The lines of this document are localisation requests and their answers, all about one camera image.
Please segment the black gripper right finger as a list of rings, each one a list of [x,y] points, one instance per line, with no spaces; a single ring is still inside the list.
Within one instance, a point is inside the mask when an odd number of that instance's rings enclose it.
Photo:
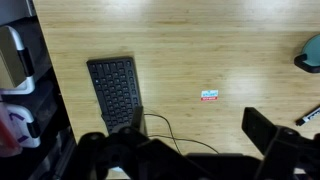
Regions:
[[[275,125],[254,107],[244,109],[241,127],[262,154],[265,154],[277,131]]]

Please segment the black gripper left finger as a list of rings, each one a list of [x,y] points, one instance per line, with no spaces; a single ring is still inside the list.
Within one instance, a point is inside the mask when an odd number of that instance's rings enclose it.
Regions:
[[[124,127],[132,127],[138,130],[140,133],[144,132],[144,108],[142,106],[135,107],[130,121],[116,125],[113,128],[112,133],[117,133],[121,128]]]

